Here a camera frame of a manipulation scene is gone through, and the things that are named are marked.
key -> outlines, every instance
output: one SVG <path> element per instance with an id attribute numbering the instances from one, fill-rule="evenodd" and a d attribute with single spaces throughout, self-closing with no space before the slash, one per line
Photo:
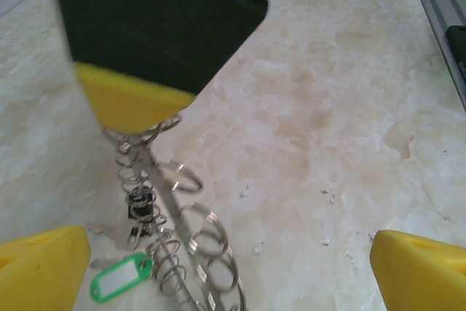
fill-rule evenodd
<path id="1" fill-rule="evenodd" d="M 115 242 L 123 251 L 134 251 L 138 247 L 142 226 L 136 220 L 127 219 L 116 226 L 109 226 L 98 221 L 88 221 L 86 229 L 96 235 L 105 235 Z"/>
<path id="2" fill-rule="evenodd" d="M 146 248 L 144 249 L 145 253 L 148 256 L 151 256 L 153 251 L 160 246 L 160 242 L 159 242 L 160 239 L 169 240 L 170 237 L 173 236 L 173 232 L 174 231 L 172 229 L 167 229 L 167 228 L 162 227 L 160 229 L 161 237 L 157 238 L 154 242 L 147 245 Z M 106 258 L 106 257 L 96 258 L 90 262 L 89 268 L 98 269 L 98 270 L 108 269 L 112 267 L 113 265 L 118 264 L 121 260 L 129 258 L 130 256 L 131 255 L 125 255 L 122 258 Z"/>
<path id="3" fill-rule="evenodd" d="M 128 218 L 141 218 L 142 224 L 150 224 L 154 220 L 154 195 L 152 190 L 146 186 L 142 189 L 136 187 L 128 195 Z M 141 235 L 150 235 L 150 230 L 143 227 Z"/>

key ring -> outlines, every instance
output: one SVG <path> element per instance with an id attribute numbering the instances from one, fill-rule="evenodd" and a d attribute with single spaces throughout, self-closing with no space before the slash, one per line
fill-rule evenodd
<path id="1" fill-rule="evenodd" d="M 217 283 L 213 283 L 213 287 L 220 293 L 228 293 L 232 291 L 237 286 L 238 280 L 240 278 L 240 274 L 238 272 L 238 266 L 236 264 L 236 261 L 234 260 L 233 251 L 230 247 L 226 248 L 226 255 L 228 257 L 228 260 L 223 259 L 223 258 L 210 259 L 207 263 L 207 268 L 209 269 L 213 265 L 214 262 L 220 262 L 223 265 L 225 265 L 226 268 L 232 273 L 233 279 L 232 279 L 232 284 L 230 286 L 223 287 L 223 286 L 219 286 Z"/>
<path id="2" fill-rule="evenodd" d="M 158 165 L 170 171 L 173 171 L 176 174 L 180 174 L 183 176 L 187 181 L 192 182 L 191 186 L 186 186 L 181 184 L 179 181 L 171 181 L 169 178 L 165 177 L 165 180 L 170 182 L 171 190 L 172 191 L 181 191 L 187 194 L 196 194 L 202 191 L 204 184 L 202 183 L 201 179 L 197 177 L 190 169 L 186 168 L 181 163 L 178 163 L 174 160 L 169 162 L 159 162 Z"/>
<path id="3" fill-rule="evenodd" d="M 181 208 L 181 213 L 183 213 L 185 210 L 189 210 L 200 215 L 206 222 L 213 225 L 216 229 L 216 232 L 211 229 L 201 229 L 193 237 L 188 237 L 188 242 L 185 241 L 185 243 L 189 246 L 191 250 L 190 253 L 193 255 L 199 254 L 207 258 L 218 258 L 222 256 L 228 249 L 228 236 L 226 235 L 224 226 L 218 220 L 217 215 L 198 202 L 183 206 Z M 219 252 L 212 252 L 201 248 L 200 244 L 196 241 L 196 238 L 203 235 L 213 238 L 220 245 L 221 250 Z"/>

marble surface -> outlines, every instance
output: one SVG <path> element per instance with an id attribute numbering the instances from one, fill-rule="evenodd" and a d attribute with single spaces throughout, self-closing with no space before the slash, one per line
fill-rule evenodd
<path id="1" fill-rule="evenodd" d="M 270 3 L 153 150 L 204 180 L 196 200 L 229 233 L 249 310 L 385 310 L 377 230 L 466 246 L 466 114 L 419 0 Z M 63 48 L 52 0 L 0 19 L 0 241 L 126 214 Z M 93 258 L 123 255 L 89 240 Z M 75 310 L 170 310 L 153 280 L 95 304 L 95 273 Z"/>

green plastic key tag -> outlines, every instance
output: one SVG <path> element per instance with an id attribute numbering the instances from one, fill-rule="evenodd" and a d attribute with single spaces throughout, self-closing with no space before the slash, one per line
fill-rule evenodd
<path id="1" fill-rule="evenodd" d="M 151 258 L 144 253 L 128 256 L 94 277 L 90 296 L 96 302 L 108 302 L 151 277 L 152 267 Z"/>

